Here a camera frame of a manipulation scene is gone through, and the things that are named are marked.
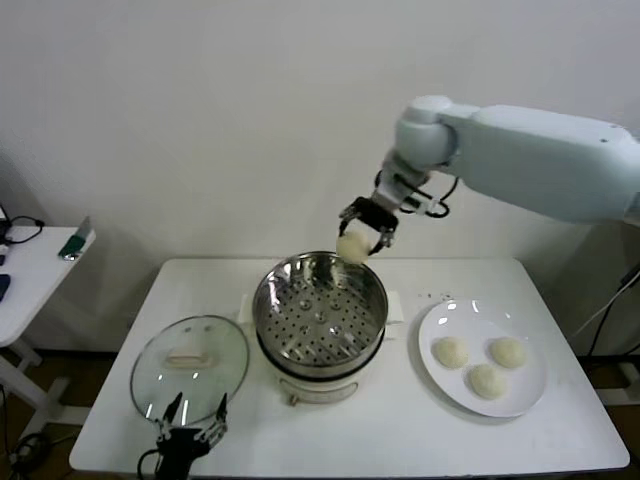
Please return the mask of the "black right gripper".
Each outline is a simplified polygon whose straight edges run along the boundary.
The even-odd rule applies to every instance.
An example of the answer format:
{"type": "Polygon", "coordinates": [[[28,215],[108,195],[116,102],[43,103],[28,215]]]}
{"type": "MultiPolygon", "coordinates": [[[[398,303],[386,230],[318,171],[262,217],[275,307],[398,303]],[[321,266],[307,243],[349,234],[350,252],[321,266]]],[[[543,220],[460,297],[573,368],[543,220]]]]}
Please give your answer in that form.
{"type": "Polygon", "coordinates": [[[368,255],[380,253],[384,248],[390,248],[395,239],[398,226],[397,217],[370,198],[357,197],[339,214],[338,236],[342,237],[351,221],[359,221],[380,233],[376,244],[369,250],[368,255]]]}

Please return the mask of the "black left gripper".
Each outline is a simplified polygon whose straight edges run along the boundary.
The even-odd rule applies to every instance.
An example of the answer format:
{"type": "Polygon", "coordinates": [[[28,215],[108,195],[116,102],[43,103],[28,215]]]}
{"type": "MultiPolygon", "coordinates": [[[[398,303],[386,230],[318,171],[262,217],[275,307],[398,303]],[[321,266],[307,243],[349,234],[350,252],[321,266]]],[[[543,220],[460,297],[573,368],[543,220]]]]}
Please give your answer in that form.
{"type": "Polygon", "coordinates": [[[183,394],[179,392],[166,407],[162,418],[156,420],[158,428],[156,446],[160,457],[155,473],[156,479],[187,479],[194,461],[208,455],[212,446],[216,446],[228,430],[227,394],[223,395],[214,421],[208,428],[172,427],[182,397],[183,394]]]}

